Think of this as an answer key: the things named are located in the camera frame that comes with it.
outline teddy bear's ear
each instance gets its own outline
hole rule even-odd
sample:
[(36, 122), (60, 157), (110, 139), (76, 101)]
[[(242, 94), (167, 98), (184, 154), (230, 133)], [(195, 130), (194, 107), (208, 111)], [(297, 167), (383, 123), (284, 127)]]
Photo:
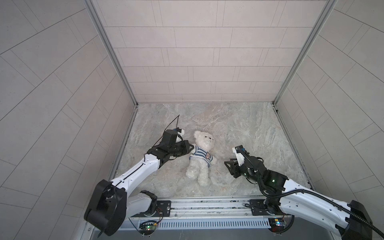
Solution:
[(195, 131), (195, 133), (193, 134), (193, 136), (196, 138), (196, 139), (198, 139), (199, 138), (199, 136), (200, 136), (200, 131)]

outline gray marble surface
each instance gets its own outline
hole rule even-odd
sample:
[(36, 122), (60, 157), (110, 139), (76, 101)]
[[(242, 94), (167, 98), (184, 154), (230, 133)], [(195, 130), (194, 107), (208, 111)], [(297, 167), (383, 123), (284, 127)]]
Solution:
[(189, 155), (164, 164), (132, 193), (148, 190), (158, 197), (261, 195), (244, 177), (233, 178), (224, 161), (234, 158), (232, 147), (243, 145), (252, 156), (264, 159), (268, 169), (308, 187), (307, 179), (284, 135), (270, 103), (140, 104), (117, 174), (140, 161), (178, 115), (184, 139), (194, 143), (195, 130), (215, 137), (210, 153), (218, 159), (210, 168), (211, 184), (201, 187), (185, 176)]

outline white teddy bear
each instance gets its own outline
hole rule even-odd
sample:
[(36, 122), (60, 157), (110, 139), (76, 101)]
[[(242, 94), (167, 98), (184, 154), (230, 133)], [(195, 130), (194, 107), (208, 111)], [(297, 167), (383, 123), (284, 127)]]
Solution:
[(208, 168), (217, 161), (209, 153), (214, 147), (214, 138), (211, 134), (200, 131), (195, 131), (194, 137), (196, 139), (195, 149), (191, 151), (192, 154), (189, 157), (189, 166), (185, 175), (191, 179), (197, 177), (200, 186), (207, 186), (210, 182)]

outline black mounting plate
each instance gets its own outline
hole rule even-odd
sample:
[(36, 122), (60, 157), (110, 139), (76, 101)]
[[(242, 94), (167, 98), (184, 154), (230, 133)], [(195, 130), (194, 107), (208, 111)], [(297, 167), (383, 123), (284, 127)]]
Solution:
[(264, 199), (251, 199), (249, 200), (251, 206), (252, 216), (270, 215), (264, 206)]
[[(170, 204), (171, 201), (157, 201), (156, 208), (161, 209), (161, 212), (163, 213), (163, 217), (169, 217), (170, 216)], [(148, 217), (145, 216), (144, 213), (139, 213), (136, 215), (133, 215), (132, 217)], [(151, 217), (160, 217), (159, 213), (155, 211), (155, 213)]]

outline metal corner post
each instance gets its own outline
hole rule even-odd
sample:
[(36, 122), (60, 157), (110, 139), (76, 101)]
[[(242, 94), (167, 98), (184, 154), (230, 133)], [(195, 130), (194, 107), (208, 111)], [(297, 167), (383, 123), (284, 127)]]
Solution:
[(300, 64), (304, 60), (304, 57), (307, 55), (317, 35), (320, 33), (321, 28), (323, 27), (325, 21), (331, 14), (333, 10), (333, 6), (336, 4), (336, 2), (337, 0), (328, 0), (325, 6), (323, 7), (323, 10), (321, 11), (319, 17), (317, 18), (316, 23), (314, 24), (307, 40), (305, 41), (303, 47), (301, 48), (299, 54), (297, 55), (297, 58), (292, 65), (292, 68), (290, 69), (287, 77), (285, 78), (283, 84), (281, 85), (281, 88), (277, 93), (276, 98), (273, 100), (274, 106), (276, 106), (276, 104), (279, 102), (279, 100), (281, 99), (281, 96), (283, 95), (285, 89), (288, 87), (297, 69), (299, 69)]
[(106, 47), (108, 55), (111, 57), (112, 64), (114, 65), (120, 79), (122, 80), (122, 82), (124, 84), (125, 89), (127, 89), (128, 93), (129, 93), (129, 95), (130, 95), (130, 97), (131, 97), (131, 99), (132, 99), (132, 101), (136, 107), (137, 106), (136, 98), (132, 92), (132, 89), (130, 88), (130, 86), (128, 84), (128, 80), (127, 80), (127, 78), (126, 78), (126, 76), (125, 76), (125, 74), (124, 74), (124, 72), (120, 66), (120, 63), (119, 63), (118, 58), (117, 58), (117, 56), (113, 50), (111, 42), (108, 39), (107, 33), (105, 32), (105, 29), (104, 29), (103, 25), (101, 24), (100, 18), (96, 12), (96, 9), (93, 5), (93, 2), (92, 2), (92, 0), (83, 0), (83, 1), (84, 1), (85, 8), (87, 9), (89, 16), (91, 17), (91, 20), (94, 23), (94, 26), (95, 26), (97, 32), (99, 33), (101, 41), (104, 44), (104, 46)]

